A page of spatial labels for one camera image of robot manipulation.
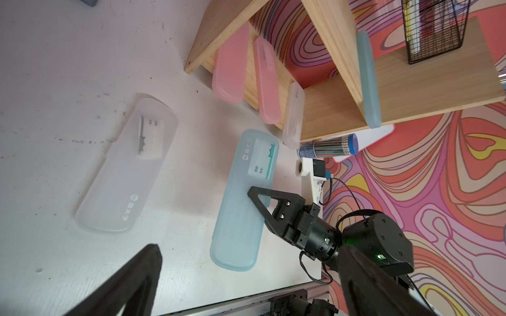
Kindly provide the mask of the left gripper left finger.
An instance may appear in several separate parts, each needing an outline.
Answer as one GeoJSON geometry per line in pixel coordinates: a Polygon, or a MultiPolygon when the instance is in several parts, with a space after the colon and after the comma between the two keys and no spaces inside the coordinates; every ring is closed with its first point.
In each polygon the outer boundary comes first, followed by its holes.
{"type": "Polygon", "coordinates": [[[67,315],[150,315],[162,262],[157,244],[145,246],[67,315]]]}

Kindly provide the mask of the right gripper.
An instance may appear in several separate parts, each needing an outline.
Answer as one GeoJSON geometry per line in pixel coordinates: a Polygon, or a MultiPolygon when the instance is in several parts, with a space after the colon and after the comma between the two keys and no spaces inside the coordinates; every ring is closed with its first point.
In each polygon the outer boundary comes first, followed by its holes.
{"type": "Polygon", "coordinates": [[[305,205],[306,200],[294,193],[252,186],[248,197],[255,205],[271,233],[285,233],[284,240],[322,263],[337,260],[342,245],[342,233],[319,217],[317,204],[305,205]],[[275,200],[270,211],[263,200],[275,200]]]}

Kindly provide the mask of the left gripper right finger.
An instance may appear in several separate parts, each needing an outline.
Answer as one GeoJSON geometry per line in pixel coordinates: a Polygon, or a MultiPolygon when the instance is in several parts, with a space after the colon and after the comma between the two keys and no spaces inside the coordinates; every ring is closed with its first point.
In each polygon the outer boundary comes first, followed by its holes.
{"type": "Polygon", "coordinates": [[[433,315],[362,252],[346,245],[337,272],[349,315],[433,315]]]}

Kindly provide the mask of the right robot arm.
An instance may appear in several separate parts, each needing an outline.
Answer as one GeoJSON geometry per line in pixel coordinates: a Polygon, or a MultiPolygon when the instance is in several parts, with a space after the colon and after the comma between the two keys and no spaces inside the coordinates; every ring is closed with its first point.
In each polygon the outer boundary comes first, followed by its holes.
{"type": "Polygon", "coordinates": [[[253,186],[248,196],[269,231],[339,275],[347,315],[435,315],[413,284],[414,249],[386,214],[359,209],[361,221],[339,229],[297,194],[253,186]]]}

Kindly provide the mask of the pencil tube blue lid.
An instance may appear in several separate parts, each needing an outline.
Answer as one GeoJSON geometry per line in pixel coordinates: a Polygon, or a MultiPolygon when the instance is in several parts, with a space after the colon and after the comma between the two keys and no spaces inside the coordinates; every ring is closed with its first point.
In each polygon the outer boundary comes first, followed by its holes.
{"type": "Polygon", "coordinates": [[[357,136],[348,134],[337,138],[314,140],[301,144],[297,154],[299,158],[322,159],[357,155],[359,151],[357,136]]]}

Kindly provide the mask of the clear pencil case lower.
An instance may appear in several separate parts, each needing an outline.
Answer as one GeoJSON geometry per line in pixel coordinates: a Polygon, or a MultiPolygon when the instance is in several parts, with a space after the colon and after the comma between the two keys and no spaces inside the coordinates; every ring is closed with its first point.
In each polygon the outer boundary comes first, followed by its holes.
{"type": "Polygon", "coordinates": [[[298,82],[293,82],[289,87],[289,97],[286,109],[285,126],[283,129],[283,144],[291,150],[296,150],[300,145],[305,94],[298,82]]]}

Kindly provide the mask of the wooden two-tier shelf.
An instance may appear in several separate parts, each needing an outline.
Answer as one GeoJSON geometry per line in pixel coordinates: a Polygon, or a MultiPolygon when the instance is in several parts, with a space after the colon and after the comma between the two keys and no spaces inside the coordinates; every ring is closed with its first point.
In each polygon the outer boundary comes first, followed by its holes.
{"type": "Polygon", "coordinates": [[[281,112],[289,87],[304,90],[302,141],[368,129],[364,118],[357,40],[370,24],[382,125],[460,111],[465,128],[496,131],[505,123],[498,65],[505,59],[505,4],[467,20],[463,45],[415,64],[404,47],[399,1],[212,1],[201,20],[185,72],[214,71],[217,50],[249,24],[243,101],[259,110],[253,43],[275,51],[281,112]]]}

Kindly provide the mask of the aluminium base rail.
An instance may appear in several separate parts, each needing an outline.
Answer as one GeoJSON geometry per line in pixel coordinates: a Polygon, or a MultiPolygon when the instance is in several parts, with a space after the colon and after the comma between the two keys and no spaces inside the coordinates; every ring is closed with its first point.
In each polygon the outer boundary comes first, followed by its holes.
{"type": "Polygon", "coordinates": [[[298,294],[310,303],[315,299],[322,299],[336,307],[339,306],[337,295],[330,285],[304,283],[180,312],[166,313],[166,315],[262,315],[270,312],[271,300],[288,294],[298,294]]]}

